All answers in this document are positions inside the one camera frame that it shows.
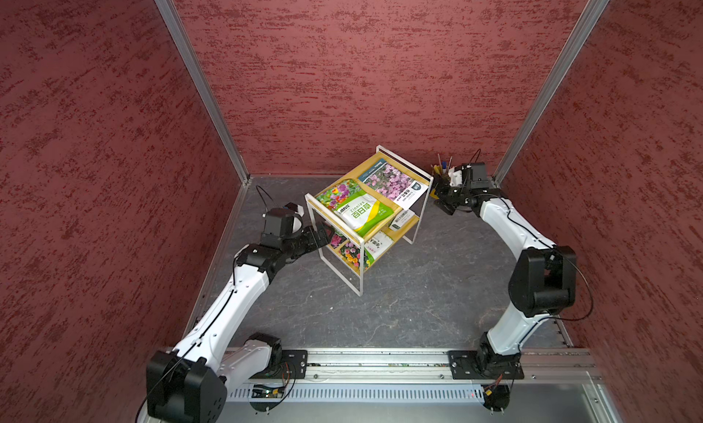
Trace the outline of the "green white seed bag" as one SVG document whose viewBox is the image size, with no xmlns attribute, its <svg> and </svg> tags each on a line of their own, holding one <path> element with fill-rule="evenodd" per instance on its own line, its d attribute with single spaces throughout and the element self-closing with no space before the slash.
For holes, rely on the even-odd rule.
<svg viewBox="0 0 703 423">
<path fill-rule="evenodd" d="M 394 213 L 357 181 L 346 179 L 322 192 L 317 200 L 348 225 L 359 236 L 366 236 Z"/>
</svg>

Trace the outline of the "white wooden two-tier shelf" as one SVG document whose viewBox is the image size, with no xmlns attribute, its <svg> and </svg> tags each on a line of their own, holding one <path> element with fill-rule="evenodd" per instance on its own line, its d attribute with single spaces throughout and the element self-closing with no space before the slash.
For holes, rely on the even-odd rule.
<svg viewBox="0 0 703 423">
<path fill-rule="evenodd" d="M 357 295 L 366 272 L 395 244 L 417 238 L 432 176 L 377 146 L 375 154 L 305 200 L 313 223 L 332 230 L 321 260 Z"/>
</svg>

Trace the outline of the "pink flower seed bag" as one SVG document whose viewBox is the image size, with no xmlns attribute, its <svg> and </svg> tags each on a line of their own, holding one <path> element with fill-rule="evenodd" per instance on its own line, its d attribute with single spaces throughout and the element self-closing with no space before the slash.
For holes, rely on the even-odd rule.
<svg viewBox="0 0 703 423">
<path fill-rule="evenodd" d="M 404 210 L 409 210 L 428 189 L 426 183 L 401 172 L 385 159 L 376 161 L 358 180 Z"/>
</svg>

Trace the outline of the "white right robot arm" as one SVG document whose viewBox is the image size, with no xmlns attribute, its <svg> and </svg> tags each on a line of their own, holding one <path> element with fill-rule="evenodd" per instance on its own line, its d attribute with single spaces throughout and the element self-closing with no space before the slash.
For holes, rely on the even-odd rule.
<svg viewBox="0 0 703 423">
<path fill-rule="evenodd" d="M 545 322 L 564 321 L 574 305 L 577 278 L 585 275 L 576 252 L 543 236 L 519 214 L 505 193 L 475 176 L 476 164 L 462 172 L 434 173 L 436 205 L 452 216 L 468 209 L 490 225 L 516 258 L 508 283 L 510 303 L 497 324 L 483 333 L 474 351 L 448 352 L 455 380 L 522 379 L 523 345 Z"/>
</svg>

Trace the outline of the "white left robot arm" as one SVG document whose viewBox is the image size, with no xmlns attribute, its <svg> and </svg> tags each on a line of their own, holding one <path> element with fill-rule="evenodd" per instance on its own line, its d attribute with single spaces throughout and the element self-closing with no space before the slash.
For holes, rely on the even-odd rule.
<svg viewBox="0 0 703 423">
<path fill-rule="evenodd" d="M 232 274 L 205 315 L 172 350 L 151 358 L 146 414 L 163 422 L 214 422 L 231 388 L 279 366 L 280 341 L 265 333 L 252 335 L 231 358 L 225 353 L 278 272 L 331 242 L 333 228 L 304 225 L 303 214 L 294 203 L 268 210 L 259 241 L 235 255 Z"/>
</svg>

